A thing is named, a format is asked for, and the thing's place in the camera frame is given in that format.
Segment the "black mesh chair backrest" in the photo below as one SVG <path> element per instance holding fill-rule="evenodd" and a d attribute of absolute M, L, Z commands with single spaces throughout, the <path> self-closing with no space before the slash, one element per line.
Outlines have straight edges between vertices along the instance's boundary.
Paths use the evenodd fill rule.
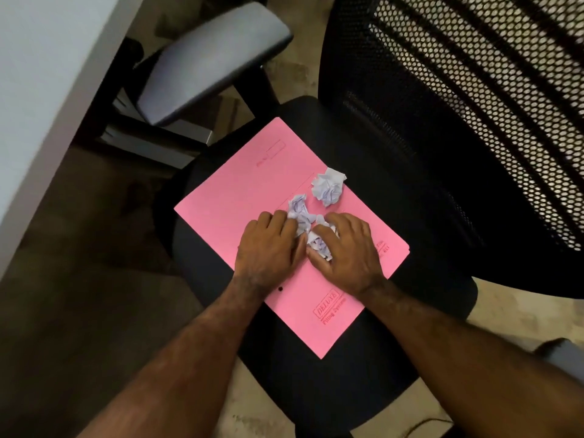
<path fill-rule="evenodd" d="M 584 300 L 584 0 L 334 0 L 318 96 L 468 274 Z"/>

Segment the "white paper ball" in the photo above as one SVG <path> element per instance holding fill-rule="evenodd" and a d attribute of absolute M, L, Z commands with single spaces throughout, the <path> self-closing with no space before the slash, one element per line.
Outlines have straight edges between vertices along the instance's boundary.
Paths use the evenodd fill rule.
<path fill-rule="evenodd" d="M 339 237 L 337 228 L 334 225 L 329 224 L 325 220 L 325 218 L 322 214 L 317 215 L 315 222 L 316 222 L 316 225 L 323 225 L 325 227 L 331 228 L 331 230 L 335 233 L 335 235 L 337 235 L 337 237 Z M 330 262 L 332 260 L 332 254 L 331 254 L 329 248 L 327 247 L 326 243 L 313 230 L 310 230 L 310 232 L 308 233 L 307 244 L 310 248 L 315 250 L 327 262 Z"/>
<path fill-rule="evenodd" d="M 347 176 L 333 168 L 326 168 L 311 182 L 312 195 L 327 208 L 336 204 L 343 192 L 343 185 Z"/>
<path fill-rule="evenodd" d="M 317 216 L 309 212 L 306 199 L 306 194 L 298 194 L 288 202 L 287 218 L 297 222 L 296 237 L 309 233 L 312 224 L 317 220 Z"/>

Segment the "black office chair seat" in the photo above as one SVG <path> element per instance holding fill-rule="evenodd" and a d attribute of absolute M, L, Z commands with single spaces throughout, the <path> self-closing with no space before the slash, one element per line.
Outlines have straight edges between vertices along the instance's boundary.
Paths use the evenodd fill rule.
<path fill-rule="evenodd" d="M 431 181 L 410 143 L 359 109 L 327 109 L 315 97 L 280 105 L 231 132 L 179 171 L 153 206 L 156 233 L 180 275 L 204 307 L 232 276 L 231 268 L 173 207 L 272 118 L 283 121 L 324 161 L 355 174 L 362 200 L 411 248 L 392 280 L 419 300 L 466 319 L 477 286 L 454 259 L 475 240 L 471 223 L 443 187 Z M 341 436 L 390 405 L 417 378 L 413 365 L 385 326 L 367 309 L 323 359 L 263 304 L 246 331 L 238 356 L 267 395 L 296 425 L 317 437 Z"/>

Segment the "person's right forearm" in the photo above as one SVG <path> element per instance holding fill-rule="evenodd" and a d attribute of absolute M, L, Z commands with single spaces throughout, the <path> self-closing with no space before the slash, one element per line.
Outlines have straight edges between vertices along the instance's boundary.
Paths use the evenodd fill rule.
<path fill-rule="evenodd" d="M 471 438 L 584 438 L 584 384 L 376 277 L 355 294 Z"/>

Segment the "person's right hand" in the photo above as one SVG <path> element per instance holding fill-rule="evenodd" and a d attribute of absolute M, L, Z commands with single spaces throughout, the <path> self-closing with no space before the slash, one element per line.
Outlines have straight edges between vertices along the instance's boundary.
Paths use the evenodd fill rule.
<path fill-rule="evenodd" d="M 330 283 L 363 301 L 372 288 L 383 286 L 380 258 L 367 222 L 348 213 L 327 213 L 325 220 L 334 225 L 339 237 L 329 227 L 316 225 L 319 235 L 332 254 L 335 276 L 325 277 Z"/>

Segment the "person's left hand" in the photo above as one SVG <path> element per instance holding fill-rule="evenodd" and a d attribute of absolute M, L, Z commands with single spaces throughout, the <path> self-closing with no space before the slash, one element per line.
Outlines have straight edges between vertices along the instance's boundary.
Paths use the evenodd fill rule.
<path fill-rule="evenodd" d="M 262 212 L 250 221 L 238 246 L 233 281 L 263 301 L 297 269 L 292 267 L 296 229 L 296 220 L 283 210 Z"/>

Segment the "person's left forearm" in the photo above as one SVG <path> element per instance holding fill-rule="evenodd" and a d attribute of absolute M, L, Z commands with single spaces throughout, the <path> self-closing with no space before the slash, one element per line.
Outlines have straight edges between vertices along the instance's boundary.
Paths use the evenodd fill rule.
<path fill-rule="evenodd" d="M 210 438 L 245 331 L 274 287 L 236 274 L 77 438 Z"/>

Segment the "pink paper file folder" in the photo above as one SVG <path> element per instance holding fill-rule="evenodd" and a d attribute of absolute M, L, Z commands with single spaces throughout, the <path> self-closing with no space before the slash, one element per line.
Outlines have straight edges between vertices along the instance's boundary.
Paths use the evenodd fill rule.
<path fill-rule="evenodd" d="M 311 182 L 326 168 L 282 119 L 275 118 L 175 211 L 234 267 L 247 223 L 263 211 L 288 211 L 289 200 L 306 194 L 311 214 L 350 213 L 366 221 L 384 276 L 391 277 L 409 255 L 408 244 L 346 185 L 336 204 L 323 207 L 312 195 Z M 363 310 L 360 302 L 332 286 L 310 263 L 300 266 L 265 302 L 320 359 Z"/>

